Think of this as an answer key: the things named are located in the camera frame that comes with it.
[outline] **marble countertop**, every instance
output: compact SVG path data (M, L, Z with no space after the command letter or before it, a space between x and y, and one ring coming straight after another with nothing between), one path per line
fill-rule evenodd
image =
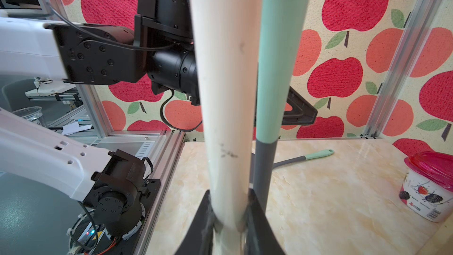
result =
M288 255L415 254L439 229L400 201L405 155L384 140L279 141L275 162L324 149L272 174L266 216ZM185 143L147 255L174 254L207 189L204 143Z

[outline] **white wooden pole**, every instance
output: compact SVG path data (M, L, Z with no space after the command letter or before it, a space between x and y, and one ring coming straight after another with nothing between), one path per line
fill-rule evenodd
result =
M262 0L190 0L217 254L240 254Z

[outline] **white paper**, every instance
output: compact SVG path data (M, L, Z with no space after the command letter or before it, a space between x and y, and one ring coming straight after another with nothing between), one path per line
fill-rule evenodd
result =
M71 135L76 132L91 129L92 126L93 126L93 124L80 126L79 122L74 122L74 123L63 126L63 132L61 134L62 135Z

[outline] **mint green handle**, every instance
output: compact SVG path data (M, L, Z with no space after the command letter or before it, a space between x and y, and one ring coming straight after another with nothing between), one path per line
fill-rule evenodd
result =
M308 4L263 0L256 100L256 139L262 143L279 138Z
M327 157L330 156L334 153L335 151L330 149L330 150L322 150L316 153L311 153L308 155L305 155L306 159L313 159L313 158L319 158L319 157Z

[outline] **glass cup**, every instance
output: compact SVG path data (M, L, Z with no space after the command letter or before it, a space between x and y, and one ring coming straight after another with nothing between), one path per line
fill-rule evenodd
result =
M23 119L41 125L42 127L47 127L46 122L44 121L44 116L42 116L42 107L40 106L30 106L21 110L13 111L13 113Z

